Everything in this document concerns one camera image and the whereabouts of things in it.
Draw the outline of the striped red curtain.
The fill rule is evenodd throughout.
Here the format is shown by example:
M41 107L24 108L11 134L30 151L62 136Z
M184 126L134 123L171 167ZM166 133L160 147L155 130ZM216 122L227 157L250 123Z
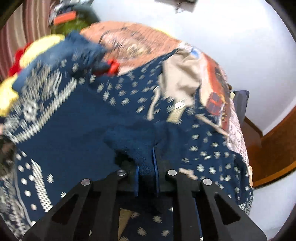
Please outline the striped red curtain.
M1 80L14 64L15 53L51 33L50 11L58 1L1 1Z

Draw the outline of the brown wooden door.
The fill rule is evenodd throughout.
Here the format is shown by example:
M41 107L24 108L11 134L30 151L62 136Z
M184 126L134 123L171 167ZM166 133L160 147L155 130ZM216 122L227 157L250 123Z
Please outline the brown wooden door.
M253 187L271 184L295 170L295 109L266 135L248 118L241 126Z

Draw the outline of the orange box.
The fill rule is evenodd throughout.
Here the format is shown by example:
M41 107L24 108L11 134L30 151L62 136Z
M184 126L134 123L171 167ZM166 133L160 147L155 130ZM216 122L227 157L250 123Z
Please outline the orange box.
M53 20L53 25L56 26L56 25L60 25L60 24L75 20L76 16L77 16L76 11L69 11L67 13L60 14L56 16L55 19Z

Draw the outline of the navy patterned hooded robe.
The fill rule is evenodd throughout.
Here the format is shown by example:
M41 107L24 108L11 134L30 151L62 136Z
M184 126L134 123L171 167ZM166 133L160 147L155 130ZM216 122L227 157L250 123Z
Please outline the navy patterned hooded robe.
M16 147L1 169L1 217L18 239L80 180L105 178L123 158L139 167L148 190L153 148L250 211L248 161L221 116L231 100L214 60L196 48L175 49L110 76L101 73L105 48L79 33L36 45L27 67L1 84L3 134Z

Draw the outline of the red plush item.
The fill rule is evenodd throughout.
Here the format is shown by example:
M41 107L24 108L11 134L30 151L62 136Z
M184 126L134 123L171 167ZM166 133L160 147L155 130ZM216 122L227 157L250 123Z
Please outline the red plush item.
M15 53L15 60L14 60L14 64L11 66L11 68L9 69L8 72L8 77L12 77L13 75L15 75L16 73L19 73L21 71L21 67L20 67L20 59L23 56L23 54L25 53L26 49L31 45L31 43L28 43L27 45L25 45L25 47L23 48L19 48L16 53Z

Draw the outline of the cluttered pile with green bag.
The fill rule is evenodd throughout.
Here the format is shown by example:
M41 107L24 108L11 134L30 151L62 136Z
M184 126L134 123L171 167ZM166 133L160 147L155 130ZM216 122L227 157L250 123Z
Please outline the cluttered pile with green bag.
M72 31L80 32L100 18L91 6L93 1L59 1L50 10L49 27L52 34L68 35Z

